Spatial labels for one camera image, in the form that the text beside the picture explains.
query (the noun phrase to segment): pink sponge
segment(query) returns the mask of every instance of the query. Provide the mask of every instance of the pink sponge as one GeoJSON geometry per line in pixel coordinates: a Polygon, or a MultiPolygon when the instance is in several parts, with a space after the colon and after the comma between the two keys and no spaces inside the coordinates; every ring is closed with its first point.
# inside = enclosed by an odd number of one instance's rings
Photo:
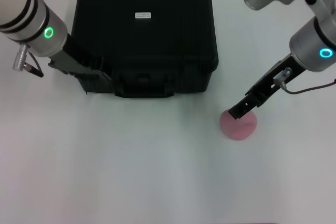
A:
{"type": "Polygon", "coordinates": [[[223,133],[233,140],[244,140],[256,129],[258,120],[250,111],[240,119],[234,119],[228,111],[224,111],[220,117],[220,128],[223,133]]]}

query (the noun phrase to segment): white table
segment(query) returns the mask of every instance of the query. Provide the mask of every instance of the white table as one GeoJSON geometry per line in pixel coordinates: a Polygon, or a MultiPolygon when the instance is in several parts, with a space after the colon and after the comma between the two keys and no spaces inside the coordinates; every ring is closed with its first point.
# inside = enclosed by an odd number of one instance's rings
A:
{"type": "MultiPolygon", "coordinates": [[[[46,2],[71,30],[76,0],[46,2]]],[[[312,12],[303,0],[213,3],[220,64],[197,95],[85,95],[48,59],[42,79],[14,72],[18,47],[0,35],[1,224],[336,222],[336,88],[278,92],[243,142],[218,126],[312,12]]],[[[334,78],[335,66],[289,88],[334,78]]]]}

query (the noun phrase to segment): label on case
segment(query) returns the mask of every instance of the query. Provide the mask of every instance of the label on case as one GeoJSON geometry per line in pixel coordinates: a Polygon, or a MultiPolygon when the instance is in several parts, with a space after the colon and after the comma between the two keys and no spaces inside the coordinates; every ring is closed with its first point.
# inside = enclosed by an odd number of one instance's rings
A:
{"type": "Polygon", "coordinates": [[[136,19],[152,18],[151,13],[135,13],[136,19]]]}

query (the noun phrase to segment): gray robot arm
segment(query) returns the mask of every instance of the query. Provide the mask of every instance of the gray robot arm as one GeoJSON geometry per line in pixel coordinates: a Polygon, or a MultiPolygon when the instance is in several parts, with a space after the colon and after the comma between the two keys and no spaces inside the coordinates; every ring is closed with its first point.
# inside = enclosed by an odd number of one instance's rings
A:
{"type": "Polygon", "coordinates": [[[49,65],[63,73],[97,72],[99,59],[76,44],[65,23],[44,0],[0,0],[0,6],[0,32],[20,44],[14,70],[25,69],[26,54],[30,52],[49,57],[49,65]]]}
{"type": "MultiPolygon", "coordinates": [[[[291,4],[294,0],[245,0],[245,3],[253,10],[260,10],[273,1],[291,4]]],[[[315,17],[293,35],[290,54],[271,68],[245,94],[245,98],[229,110],[235,119],[263,105],[280,88],[289,92],[286,83],[305,70],[321,72],[336,62],[336,0],[306,2],[315,17]]]]}

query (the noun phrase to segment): black cable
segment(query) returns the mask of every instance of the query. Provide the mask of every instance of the black cable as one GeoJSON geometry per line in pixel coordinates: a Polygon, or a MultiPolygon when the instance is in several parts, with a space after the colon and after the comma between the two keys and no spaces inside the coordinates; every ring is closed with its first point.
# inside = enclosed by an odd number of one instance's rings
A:
{"type": "Polygon", "coordinates": [[[31,56],[31,58],[33,59],[33,61],[35,62],[35,64],[36,64],[38,70],[39,70],[40,72],[42,72],[42,69],[41,69],[41,67],[40,67],[40,64],[39,64],[38,61],[36,60],[35,56],[34,56],[31,52],[28,52],[28,53],[29,53],[29,55],[31,56]]]}
{"type": "Polygon", "coordinates": [[[285,86],[281,86],[281,88],[288,94],[302,94],[302,93],[305,93],[305,92],[308,92],[308,91],[312,91],[312,90],[316,90],[316,89],[324,89],[324,88],[327,88],[327,87],[330,87],[330,86],[333,86],[336,84],[336,79],[334,80],[334,82],[330,83],[330,84],[326,84],[326,85],[322,85],[322,86],[318,86],[318,87],[314,87],[314,88],[310,88],[310,89],[304,89],[304,90],[301,90],[301,91],[297,91],[297,92],[292,92],[292,91],[289,91],[285,86]]]}

